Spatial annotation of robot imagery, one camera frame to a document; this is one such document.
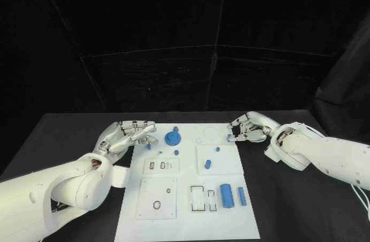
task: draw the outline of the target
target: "white board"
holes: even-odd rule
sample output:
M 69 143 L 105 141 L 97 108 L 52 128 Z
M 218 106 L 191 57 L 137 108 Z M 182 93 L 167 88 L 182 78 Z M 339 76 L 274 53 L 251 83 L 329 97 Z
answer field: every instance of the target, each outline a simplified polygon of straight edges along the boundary
M 178 126 L 179 128 L 180 143 L 176 146 L 169 146 L 165 143 L 165 135 L 167 132 L 172 131 L 173 126 Z M 251 209 L 251 202 L 244 181 L 238 152 L 234 146 L 234 142 L 227 141 L 227 134 L 231 133 L 231 130 L 227 129 L 227 124 L 159 123 L 156 124 L 156 128 L 156 132 L 150 135 L 153 135 L 159 139 L 159 144 L 152 145 L 150 150 L 146 148 L 146 146 L 137 145 L 134 147 L 130 166 L 130 181 L 123 197 L 115 241 L 147 242 L 259 239 L 260 235 Z M 201 157 L 198 157 L 196 146 L 202 145 L 212 145 L 214 147 L 220 147 L 220 152 L 221 154 L 224 154 L 224 157 L 230 157 L 233 159 L 233 165 L 237 165 L 235 168 L 231 168 L 234 170 L 231 172 L 233 174 L 230 174 L 230 172 L 228 174 L 220 174 L 221 171 L 218 170 L 218 174 L 199 175 L 202 165 L 199 169 L 198 163 L 199 161 L 204 161 L 204 159 L 199 160 Z M 220 162 L 220 160 L 217 160 L 218 157 L 221 157 L 221 155 L 215 156 L 214 164 Z M 157 161 L 162 161 L 162 159 L 178 159 L 175 163 L 178 162 L 179 169 L 175 168 L 172 171 L 169 171 L 170 173 L 165 173 L 166 171 L 163 169 L 163 172 L 157 170 L 154 171 L 154 174 L 149 174 L 144 168 L 150 164 L 150 162 L 153 162 L 153 159 L 156 159 Z M 173 218 L 173 215 L 166 215 L 165 217 L 160 217 L 160 219 L 156 219 L 153 218 L 153 216 L 150 216 L 152 214 L 159 213 L 156 212 L 156 210 L 153 210 L 152 205 L 153 201 L 157 201 L 156 198 L 160 198 L 162 196 L 165 197 L 165 194 L 162 193 L 166 193 L 165 189 L 169 184 L 163 185 L 163 187 L 159 189 L 160 193 L 157 195 L 146 197 L 147 200 L 141 202 L 140 193 L 141 191 L 144 191 L 144 188 L 141 187 L 143 181 L 147 181 L 147 179 L 153 181 L 156 178 L 176 179 L 176 218 Z M 220 185 L 224 183 L 228 183 L 231 185 L 235 203 L 235 206 L 233 208 L 222 207 Z M 157 186 L 160 186 L 157 185 L 157 183 L 154 184 L 156 185 L 149 186 L 153 190 Z M 191 186 L 204 187 L 205 211 L 192 211 Z M 238 187 L 243 187 L 244 189 L 247 201 L 246 206 L 241 206 L 240 203 L 237 192 Z M 214 191 L 214 198 L 211 199 L 208 199 L 208 191 Z M 217 211 L 209 210 L 209 204 L 214 203 Z M 143 212 L 143 207 L 149 207 L 144 220 L 141 220 L 137 216 L 137 209 L 140 210 L 140 212 Z

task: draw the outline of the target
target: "black tablecloth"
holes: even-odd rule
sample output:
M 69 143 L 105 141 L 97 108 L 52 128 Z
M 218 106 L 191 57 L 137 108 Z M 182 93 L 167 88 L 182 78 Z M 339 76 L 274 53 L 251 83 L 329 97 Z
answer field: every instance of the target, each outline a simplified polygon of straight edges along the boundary
M 74 161 L 91 152 L 100 133 L 114 121 L 230 122 L 244 113 L 46 114 L 0 181 Z M 261 113 L 282 124 L 298 121 L 321 130 L 306 110 Z M 263 155 L 267 144 L 267 141 L 237 142 L 260 241 L 370 241 L 367 212 L 350 185 L 312 165 L 296 171 L 285 163 L 274 163 Z M 3 154 L 10 154 L 8 149 L 3 149 Z M 43 242 L 114 241 L 123 194 L 124 189 L 111 188 L 101 206 L 71 221 Z

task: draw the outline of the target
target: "black backdrop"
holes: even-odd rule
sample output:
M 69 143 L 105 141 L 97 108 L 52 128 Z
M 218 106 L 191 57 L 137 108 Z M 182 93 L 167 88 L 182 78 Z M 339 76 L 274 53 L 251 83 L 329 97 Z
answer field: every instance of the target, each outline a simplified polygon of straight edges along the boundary
M 0 3 L 0 125 L 3 134 L 17 131 L 14 151 L 46 112 L 308 108 L 370 7 L 367 0 Z

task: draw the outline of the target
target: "robotic hand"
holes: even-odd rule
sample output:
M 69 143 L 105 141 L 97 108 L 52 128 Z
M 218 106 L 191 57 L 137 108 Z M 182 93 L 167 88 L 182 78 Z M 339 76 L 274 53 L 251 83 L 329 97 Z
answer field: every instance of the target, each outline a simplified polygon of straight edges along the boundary
M 0 242 L 39 241 L 102 203 L 110 187 L 127 185 L 130 169 L 113 164 L 128 146 L 157 144 L 153 122 L 113 123 L 92 153 L 76 161 L 0 183 Z M 52 209 L 52 200 L 58 207 Z
M 253 111 L 227 127 L 234 126 L 240 126 L 240 135 L 228 135 L 230 141 L 261 142 L 270 136 L 264 155 L 274 162 L 282 160 L 299 171 L 312 163 L 324 174 L 370 190 L 370 146 L 325 137 L 302 123 L 280 125 Z

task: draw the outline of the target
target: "circular hole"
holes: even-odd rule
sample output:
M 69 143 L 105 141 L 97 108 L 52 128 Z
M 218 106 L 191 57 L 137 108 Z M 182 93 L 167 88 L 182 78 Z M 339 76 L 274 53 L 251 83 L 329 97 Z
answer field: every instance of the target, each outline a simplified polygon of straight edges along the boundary
M 154 208 L 156 210 L 159 210 L 159 208 L 160 208 L 160 202 L 159 202 L 159 201 L 154 201 L 154 203 L 153 203 L 153 208 Z

